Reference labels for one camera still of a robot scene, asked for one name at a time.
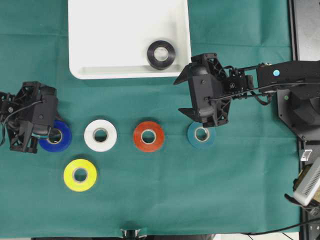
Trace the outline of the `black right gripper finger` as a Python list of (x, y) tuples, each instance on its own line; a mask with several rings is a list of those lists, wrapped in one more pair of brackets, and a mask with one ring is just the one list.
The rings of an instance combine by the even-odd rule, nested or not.
[(188, 64), (186, 65), (182, 72), (179, 74), (179, 76), (176, 78), (176, 80), (174, 81), (174, 85), (178, 85), (178, 84), (181, 84), (183, 82), (186, 82), (189, 80), (189, 78), (191, 78), (193, 76), (193, 73), (192, 73), (192, 64)]
[(194, 122), (201, 123), (202, 120), (199, 116), (199, 113), (194, 110), (193, 108), (179, 108), (178, 111), (180, 111), (182, 114), (193, 120)]

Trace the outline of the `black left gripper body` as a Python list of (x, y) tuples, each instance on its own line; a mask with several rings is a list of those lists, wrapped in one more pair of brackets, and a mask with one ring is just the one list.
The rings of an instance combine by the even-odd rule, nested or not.
[(58, 116), (57, 89), (38, 81), (23, 82), (11, 99), (6, 117), (9, 149), (36, 153), (40, 137), (47, 137)]

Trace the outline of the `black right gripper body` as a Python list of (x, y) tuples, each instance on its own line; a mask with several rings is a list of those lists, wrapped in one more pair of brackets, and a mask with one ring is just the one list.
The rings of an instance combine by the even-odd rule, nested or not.
[(193, 115), (191, 118), (203, 127), (219, 127), (227, 124), (230, 99), (225, 96), (223, 81), (227, 74), (216, 53), (204, 53), (191, 57), (189, 90)]

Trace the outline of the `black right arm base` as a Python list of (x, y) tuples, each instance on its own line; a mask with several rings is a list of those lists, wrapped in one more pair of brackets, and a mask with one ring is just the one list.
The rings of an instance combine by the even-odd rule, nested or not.
[(293, 91), (277, 91), (280, 120), (302, 141), (320, 140), (320, 99), (301, 99)]

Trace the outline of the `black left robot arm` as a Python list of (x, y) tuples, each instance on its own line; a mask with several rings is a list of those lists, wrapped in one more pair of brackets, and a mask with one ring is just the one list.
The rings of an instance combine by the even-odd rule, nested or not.
[(47, 137), (58, 112), (57, 89), (38, 81), (25, 81), (17, 94), (0, 93), (0, 132), (11, 151), (37, 153), (38, 139)]

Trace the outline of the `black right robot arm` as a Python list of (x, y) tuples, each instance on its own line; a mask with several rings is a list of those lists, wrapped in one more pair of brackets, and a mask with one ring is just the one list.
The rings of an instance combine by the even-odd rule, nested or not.
[(229, 122), (235, 99), (254, 98), (267, 106), (278, 90), (291, 90), (303, 100), (319, 97), (320, 62), (293, 60), (237, 68), (222, 66), (216, 53), (203, 53), (191, 57), (174, 84), (184, 82), (192, 107), (179, 111), (205, 128), (219, 127)]

